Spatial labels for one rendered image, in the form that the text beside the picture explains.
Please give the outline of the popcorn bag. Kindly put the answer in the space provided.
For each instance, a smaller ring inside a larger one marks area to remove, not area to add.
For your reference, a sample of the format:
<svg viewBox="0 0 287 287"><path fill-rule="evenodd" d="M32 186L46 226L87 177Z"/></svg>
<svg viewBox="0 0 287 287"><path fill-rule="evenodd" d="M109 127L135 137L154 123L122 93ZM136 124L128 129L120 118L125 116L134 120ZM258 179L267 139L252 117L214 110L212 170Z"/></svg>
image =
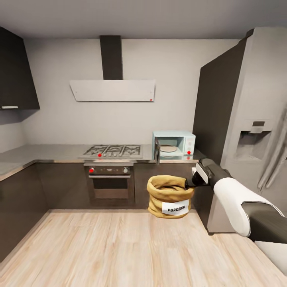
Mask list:
<svg viewBox="0 0 287 287"><path fill-rule="evenodd" d="M195 187L185 188L186 178L160 175L148 180L149 212L156 217L180 219L189 214Z"/></svg>

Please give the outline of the microwave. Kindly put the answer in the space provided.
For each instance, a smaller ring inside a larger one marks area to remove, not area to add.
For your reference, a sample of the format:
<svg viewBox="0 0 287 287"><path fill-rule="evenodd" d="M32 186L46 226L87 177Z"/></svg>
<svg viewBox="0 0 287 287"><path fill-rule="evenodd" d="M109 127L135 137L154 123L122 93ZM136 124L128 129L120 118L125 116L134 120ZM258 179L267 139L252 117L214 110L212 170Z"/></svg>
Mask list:
<svg viewBox="0 0 287 287"><path fill-rule="evenodd" d="M157 168L161 154L193 155L195 140L196 136L187 130L153 130L152 146Z"/></svg>

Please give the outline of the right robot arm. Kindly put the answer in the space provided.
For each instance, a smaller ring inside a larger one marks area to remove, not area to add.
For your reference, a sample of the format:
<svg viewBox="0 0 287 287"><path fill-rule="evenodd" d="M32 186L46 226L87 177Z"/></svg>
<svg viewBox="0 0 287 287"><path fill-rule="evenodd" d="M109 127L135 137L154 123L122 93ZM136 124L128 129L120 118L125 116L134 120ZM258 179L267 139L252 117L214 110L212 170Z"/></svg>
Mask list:
<svg viewBox="0 0 287 287"><path fill-rule="evenodd" d="M237 234L251 239L287 278L287 218L210 158L200 159L192 173L185 188L211 186Z"/></svg>

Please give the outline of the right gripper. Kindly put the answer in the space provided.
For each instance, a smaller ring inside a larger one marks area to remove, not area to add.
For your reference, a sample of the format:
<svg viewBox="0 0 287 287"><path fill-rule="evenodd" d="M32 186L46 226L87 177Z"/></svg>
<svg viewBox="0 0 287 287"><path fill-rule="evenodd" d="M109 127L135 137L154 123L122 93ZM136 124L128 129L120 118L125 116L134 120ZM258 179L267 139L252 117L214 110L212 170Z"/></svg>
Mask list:
<svg viewBox="0 0 287 287"><path fill-rule="evenodd" d="M185 181L185 188L187 187L191 187L191 186L194 186L194 187L199 187L199 186L208 186L206 184L205 181L200 181L196 178L195 174L193 175L193 177L186 177L186 181Z"/></svg>

